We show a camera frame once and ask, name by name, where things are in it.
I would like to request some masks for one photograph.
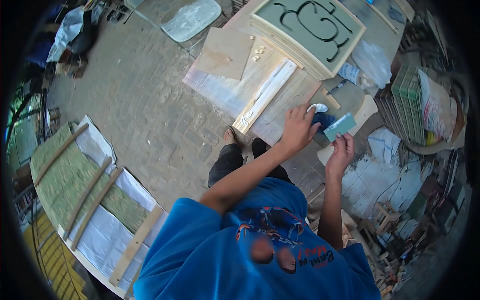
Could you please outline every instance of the flip-flop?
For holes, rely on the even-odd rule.
[[[233,126],[230,126],[230,125],[225,126],[225,132],[227,132],[228,129],[232,130],[233,138],[235,139],[235,142],[239,144],[239,140],[237,139],[237,134],[235,133],[235,130],[233,130]]]

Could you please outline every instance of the black pants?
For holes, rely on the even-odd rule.
[[[256,138],[252,142],[253,157],[257,158],[267,152],[267,144]],[[226,175],[235,171],[243,165],[243,157],[241,149],[237,144],[230,144],[223,147],[218,156],[218,160],[213,165],[208,174],[208,187],[211,188],[215,183],[220,181]],[[278,178],[280,180],[292,183],[288,178],[287,171],[281,166],[276,167],[267,177]]]

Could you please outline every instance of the green panel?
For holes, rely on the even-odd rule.
[[[71,135],[69,125],[65,124],[54,136],[36,149],[30,163],[34,181],[43,165],[49,161]],[[55,228],[58,225],[63,228],[66,227],[78,200],[99,168],[100,166],[85,156],[74,142],[48,169],[44,178],[36,187],[36,192]],[[75,224],[87,213],[109,178],[105,173],[100,177],[82,206]],[[138,230],[149,214],[146,209],[132,200],[115,184],[100,204],[132,233]]]
[[[348,113],[328,126],[328,128],[324,130],[324,133],[329,141],[334,142],[337,133],[344,135],[355,126],[357,126],[355,119],[351,113]]]
[[[299,11],[302,4],[309,1],[295,1],[295,0],[274,0],[270,1],[264,7],[262,7],[256,15],[260,16],[264,20],[268,21],[274,27],[277,27],[298,43],[304,46],[310,53],[312,53],[318,60],[325,65],[330,71],[338,65],[339,60],[345,54],[345,51],[349,48],[354,38],[360,33],[362,26],[356,22],[346,11],[341,9],[338,4],[326,0],[317,0],[316,4],[309,3]],[[291,12],[285,15],[283,19],[283,25],[280,22],[280,17],[284,13],[285,9],[280,5],[285,6],[286,10]],[[335,11],[332,15],[329,14],[333,9]],[[329,39],[336,33],[338,28],[338,35],[333,41],[325,42],[321,41],[317,37],[322,39]],[[349,41],[340,48],[340,52],[337,54],[332,62],[328,62],[327,59],[331,59],[337,52],[337,44],[342,44],[346,39]]]

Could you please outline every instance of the printed graphic on t-shirt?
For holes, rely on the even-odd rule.
[[[241,222],[237,243],[244,244],[252,263],[270,264],[274,259],[287,274],[299,267],[321,268],[334,260],[333,252],[325,245],[303,247],[299,237],[307,224],[293,213],[278,207],[261,207],[240,210],[236,213]]]

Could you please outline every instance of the green woven mat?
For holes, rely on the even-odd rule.
[[[52,158],[71,135],[69,125],[65,124],[54,136],[35,150],[30,162],[33,181],[37,179],[43,165]],[[80,151],[75,142],[50,166],[36,187],[36,192],[48,218],[55,227],[61,225],[65,228],[67,226],[78,200],[99,168],[99,165]],[[82,205],[75,224],[87,213],[96,196],[107,184],[108,179],[109,176],[105,173],[100,177]],[[117,185],[110,188],[100,205],[112,213],[133,234],[149,214]]]

